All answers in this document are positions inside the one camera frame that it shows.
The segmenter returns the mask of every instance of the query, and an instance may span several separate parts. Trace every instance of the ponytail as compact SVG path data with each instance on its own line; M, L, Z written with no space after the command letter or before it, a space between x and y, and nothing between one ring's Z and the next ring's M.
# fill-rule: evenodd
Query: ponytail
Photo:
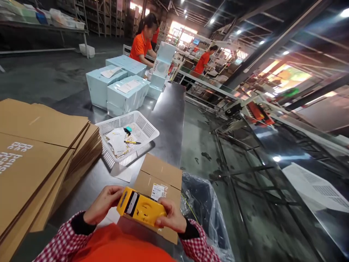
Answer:
M153 13L149 13L146 17L142 18L139 21L137 35L139 35L143 31L145 26L147 26L148 28L152 28L154 26L156 28L158 27L156 16Z

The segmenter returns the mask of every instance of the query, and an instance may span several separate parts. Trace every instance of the plastic bag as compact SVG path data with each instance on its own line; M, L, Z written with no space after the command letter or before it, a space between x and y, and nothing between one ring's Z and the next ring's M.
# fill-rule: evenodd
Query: plastic bag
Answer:
M183 172L181 193L183 215L198 221L204 228L208 244L214 248L221 261L234 262L222 210L209 180ZM175 247L174 259L183 262L192 261L186 256L180 242Z

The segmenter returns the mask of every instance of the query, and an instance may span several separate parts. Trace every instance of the concrete floor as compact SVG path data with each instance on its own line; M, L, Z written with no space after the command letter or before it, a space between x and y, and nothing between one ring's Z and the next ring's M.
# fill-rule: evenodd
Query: concrete floor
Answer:
M96 56L89 60L72 51L2 58L0 65L7 72L0 74L0 100L13 98L50 106L87 88L85 74L103 67L105 59L121 55L123 44L117 39L95 37L88 38L88 42L97 47ZM192 104L185 105L181 169L205 179L217 180L222 171L216 142L209 133L216 121L213 116L202 111ZM256 160L254 156L246 155L225 140L221 142L230 170L248 168L247 159L250 162ZM241 176L241 179L255 183L251 175ZM271 210L263 199L242 189L237 189L236 194L241 201L243 216L252 240L244 242L239 239L239 234L245 229L236 219L238 204L232 197L234 192L223 180L217 180L212 185L222 209L236 261L246 261L246 254L251 249L254 249L263 261L315 261L297 227L289 223L290 218L286 210ZM283 227L276 226L275 214L284 223ZM49 236L55 232L54 229L49 231ZM30 239L27 241L28 245L35 243L30 249L33 254L24 259L19 250L13 261L30 261L35 254L34 250L41 250L47 239L47 235L38 236L35 240Z

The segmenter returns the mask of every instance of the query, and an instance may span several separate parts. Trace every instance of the computer monitor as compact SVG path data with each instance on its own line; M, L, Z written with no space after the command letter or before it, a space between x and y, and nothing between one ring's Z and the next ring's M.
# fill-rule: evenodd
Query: computer monitor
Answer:
M193 44L194 44L194 45L198 45L199 43L200 43L200 39L194 38Z

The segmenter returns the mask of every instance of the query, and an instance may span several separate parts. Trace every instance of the black cuff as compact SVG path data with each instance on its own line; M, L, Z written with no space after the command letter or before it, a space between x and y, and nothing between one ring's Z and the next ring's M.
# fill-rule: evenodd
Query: black cuff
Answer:
M76 215L70 222L77 235L89 235L96 229L96 225L89 225L84 221L84 214L85 212Z
M190 222L187 219L185 220L186 220L186 229L184 233L178 233L179 238L182 240L199 238L200 234L199 234L199 231L196 229L196 227L190 224Z

